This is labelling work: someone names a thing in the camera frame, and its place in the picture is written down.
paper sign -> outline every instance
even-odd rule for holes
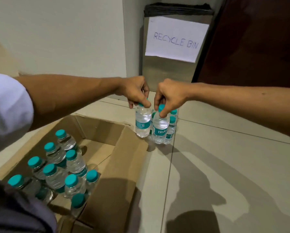
[[[195,63],[208,28],[204,23],[150,17],[145,55]]]

brown wooden door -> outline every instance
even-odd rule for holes
[[[226,0],[197,81],[290,87],[290,0]]]

open cardboard box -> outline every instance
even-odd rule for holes
[[[57,140],[55,132],[59,129],[73,135],[83,150],[88,170],[96,169],[101,176],[77,220],[63,216],[69,214],[70,200],[59,195],[51,202],[59,221],[58,232],[124,232],[148,147],[128,125],[69,115],[36,133],[0,168],[0,179],[7,182],[16,174],[31,176],[27,161],[33,156],[46,158],[43,147]]]

plastic water bottle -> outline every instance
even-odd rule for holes
[[[158,112],[160,113],[164,109],[164,105],[159,105]],[[152,140],[161,144],[164,142],[166,132],[170,123],[170,115],[168,114],[165,118],[161,118],[160,114],[156,113],[152,120]]]
[[[58,167],[66,168],[65,151],[53,142],[49,142],[44,146],[46,157],[49,163],[54,163]]]
[[[77,145],[75,139],[70,134],[66,133],[65,130],[57,130],[56,136],[58,138],[58,143],[61,145],[61,147],[67,152],[70,149],[75,150],[77,153],[81,155],[81,149]]]
[[[135,132],[139,137],[147,137],[150,132],[151,110],[138,103],[135,110]]]
[[[81,154],[76,153],[75,150],[69,150],[66,152],[66,159],[66,166],[68,171],[75,174],[76,176],[85,178],[88,170]]]
[[[164,140],[164,144],[170,144],[172,141],[173,134],[175,133],[176,129],[176,118],[174,116],[170,116],[170,124],[168,126],[168,129],[166,131],[166,137]]]
[[[94,169],[90,170],[87,173],[86,186],[87,186],[87,190],[88,190],[89,194],[91,194],[91,191],[95,188],[98,178],[99,178],[99,173],[96,170],[94,170]]]
[[[43,172],[46,175],[47,185],[65,197],[64,180],[67,177],[66,170],[51,163],[44,167]]]
[[[84,179],[75,174],[70,174],[65,178],[65,193],[69,199],[72,199],[75,194],[84,194],[86,190]]]
[[[86,195],[82,193],[75,194],[72,198],[72,205],[70,208],[73,217],[78,218],[85,207]]]
[[[170,116],[174,116],[177,119],[177,110],[172,110],[170,114]]]
[[[22,190],[29,196],[36,197],[46,203],[49,203],[54,199],[52,190],[43,185],[39,180],[34,177],[23,177],[18,174],[12,176],[8,180],[8,184],[12,187]]]
[[[28,166],[32,169],[33,176],[35,176],[38,180],[42,182],[46,182],[46,176],[42,172],[44,167],[48,164],[48,162],[38,156],[34,156],[29,159]]]
[[[152,115],[151,115],[151,119],[150,119],[150,132],[149,132],[149,136],[148,136],[148,139],[149,140],[152,140],[152,137],[151,137],[151,134],[152,134],[152,120],[154,119],[154,116],[155,116],[155,113],[156,113],[156,111],[154,111],[153,113],[152,113]]]

white shirt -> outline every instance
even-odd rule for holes
[[[0,151],[28,132],[33,116],[33,103],[25,87],[0,74]]]

